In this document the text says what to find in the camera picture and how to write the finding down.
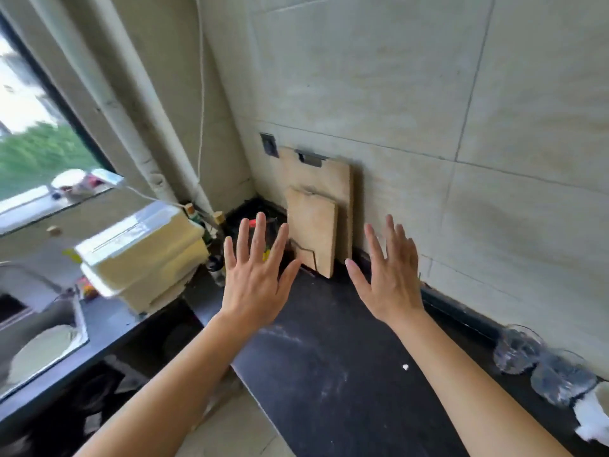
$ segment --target cutting board handle slot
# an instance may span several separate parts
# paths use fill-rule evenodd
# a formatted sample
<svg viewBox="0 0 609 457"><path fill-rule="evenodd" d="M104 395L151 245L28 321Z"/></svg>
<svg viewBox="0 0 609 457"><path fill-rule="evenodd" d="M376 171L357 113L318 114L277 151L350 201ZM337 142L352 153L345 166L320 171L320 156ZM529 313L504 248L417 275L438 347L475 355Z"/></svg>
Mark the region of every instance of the cutting board handle slot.
<svg viewBox="0 0 609 457"><path fill-rule="evenodd" d="M300 160L301 163L304 163L306 165L311 165L312 167L317 167L317 168L321 168L321 166L324 163L324 160L327 159L327 157L312 154L310 152L303 152L300 150L297 150L296 153L298 154L298 160Z"/></svg>

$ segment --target small cutting board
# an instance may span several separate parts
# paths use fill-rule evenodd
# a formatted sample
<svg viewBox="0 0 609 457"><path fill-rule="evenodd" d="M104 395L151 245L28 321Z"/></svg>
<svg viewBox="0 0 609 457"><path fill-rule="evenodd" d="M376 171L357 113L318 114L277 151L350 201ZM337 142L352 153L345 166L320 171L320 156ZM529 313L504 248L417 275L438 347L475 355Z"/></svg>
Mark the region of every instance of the small cutting board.
<svg viewBox="0 0 609 457"><path fill-rule="evenodd" d="M330 278L334 271L338 205L292 187L285 191L285 199L294 252L305 266Z"/></svg>
<svg viewBox="0 0 609 457"><path fill-rule="evenodd" d="M289 147L278 148L284 185L313 192L334 200L339 208L336 258L351 258L353 248L353 171L351 166L333 159L317 159L319 166Z"/></svg>

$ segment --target hand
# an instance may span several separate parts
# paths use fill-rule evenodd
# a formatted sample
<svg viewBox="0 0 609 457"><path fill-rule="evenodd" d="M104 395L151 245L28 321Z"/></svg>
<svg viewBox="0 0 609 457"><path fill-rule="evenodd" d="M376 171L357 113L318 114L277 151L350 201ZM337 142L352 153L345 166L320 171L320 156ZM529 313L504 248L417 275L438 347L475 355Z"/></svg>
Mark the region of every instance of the hand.
<svg viewBox="0 0 609 457"><path fill-rule="evenodd" d="M247 250L249 228L250 222L244 218L239 226L237 257L232 251L232 238L227 237L224 241L226 287L219 314L253 334L273 322L285 305L300 260L292 261L278 279L279 263L289 233L287 224L279 228L269 258L264 262L266 217L262 212L256 216L251 253Z"/></svg>
<svg viewBox="0 0 609 457"><path fill-rule="evenodd" d="M412 239L406 238L404 227L393 227L393 217L387 215L384 235L387 238L387 258L372 226L364 227L370 246L372 279L368 284L360 268L346 260L346 268L357 294L380 321L391 326L392 321L423 311L418 279L418 253Z"/></svg>

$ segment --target window sill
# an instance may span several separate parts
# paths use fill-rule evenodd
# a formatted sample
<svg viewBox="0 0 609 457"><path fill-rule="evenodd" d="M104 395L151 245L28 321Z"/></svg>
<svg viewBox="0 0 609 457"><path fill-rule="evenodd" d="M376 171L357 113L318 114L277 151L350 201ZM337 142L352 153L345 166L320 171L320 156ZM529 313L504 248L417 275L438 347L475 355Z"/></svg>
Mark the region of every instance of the window sill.
<svg viewBox="0 0 609 457"><path fill-rule="evenodd" d="M88 199L110 190L111 186L100 185L91 195L77 200L67 197L55 200L48 189L44 193L45 189L45 186L40 186L0 202L0 238L62 210L72 208L81 202L86 202Z"/></svg>

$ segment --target white pipe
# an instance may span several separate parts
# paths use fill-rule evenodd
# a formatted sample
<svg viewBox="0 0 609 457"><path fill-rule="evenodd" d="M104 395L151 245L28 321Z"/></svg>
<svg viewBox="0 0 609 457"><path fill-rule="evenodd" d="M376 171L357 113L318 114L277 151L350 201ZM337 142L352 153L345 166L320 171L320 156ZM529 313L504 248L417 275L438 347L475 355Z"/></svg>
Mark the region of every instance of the white pipe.
<svg viewBox="0 0 609 457"><path fill-rule="evenodd" d="M133 83L139 93L141 101L145 104L149 112L150 120L156 130L156 134L163 141L167 148L167 153L173 163L179 168L182 182L188 190L188 194L193 199L193 203L207 212L212 212L209 199L203 191L199 179L199 168L195 171L193 163L188 159L188 155L182 145L174 126L165 112L156 89L148 71L140 58L135 45L129 37L129 33L118 14L112 0L89 0L95 9L97 20L103 28L105 36L110 41L112 48L121 58L127 73L133 78Z"/></svg>
<svg viewBox="0 0 609 457"><path fill-rule="evenodd" d="M150 149L125 112L61 1L30 0L30 3L66 55L68 62L133 158L155 195L166 202L177 202L174 192L150 153Z"/></svg>

